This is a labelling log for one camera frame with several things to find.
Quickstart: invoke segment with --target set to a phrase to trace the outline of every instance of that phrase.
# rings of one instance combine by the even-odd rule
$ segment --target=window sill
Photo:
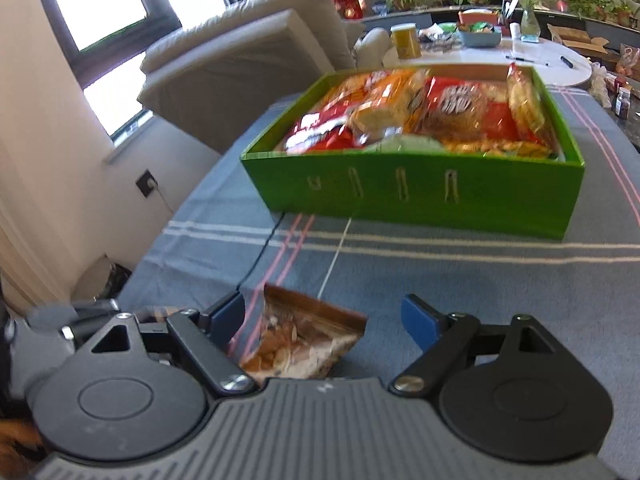
[[[120,154],[127,149],[135,139],[137,139],[141,134],[146,132],[156,121],[158,118],[153,115],[152,112],[148,112],[148,115],[144,115],[138,121],[138,127],[132,130],[129,133],[121,134],[113,143],[113,150],[111,150],[107,156],[105,156],[102,160],[102,163],[105,166],[113,163],[113,161],[120,156]]]

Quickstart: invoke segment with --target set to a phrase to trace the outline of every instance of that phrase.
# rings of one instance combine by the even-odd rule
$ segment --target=white power cord
[[[171,208],[171,206],[168,204],[168,202],[164,198],[164,195],[162,194],[162,191],[160,191],[160,188],[158,187],[158,181],[156,179],[154,179],[154,178],[150,178],[149,180],[146,181],[146,184],[151,189],[155,189],[158,192],[158,195],[162,199],[162,202],[164,202],[164,206],[168,209],[169,213],[171,213],[172,215],[175,214],[174,210]]]

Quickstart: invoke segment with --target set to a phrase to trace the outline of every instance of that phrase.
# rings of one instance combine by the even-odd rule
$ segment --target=beige sofa
[[[389,36],[363,31],[332,0],[245,0],[153,44],[138,100],[223,153],[277,99],[325,73],[380,67]]]

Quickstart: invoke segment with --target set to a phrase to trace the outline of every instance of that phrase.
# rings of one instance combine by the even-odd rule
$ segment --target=white wall
[[[0,180],[23,235],[70,290],[102,254],[134,266],[170,214],[135,186],[147,168],[173,208],[218,155],[157,120],[111,164],[40,0],[0,0]]]

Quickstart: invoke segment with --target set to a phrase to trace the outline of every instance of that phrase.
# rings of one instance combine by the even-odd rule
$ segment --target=power outlet
[[[152,194],[155,189],[155,187],[149,185],[149,181],[158,186],[158,181],[149,170],[146,170],[145,173],[140,175],[140,178],[136,180],[136,186],[138,186],[140,193],[142,193],[145,198]]]

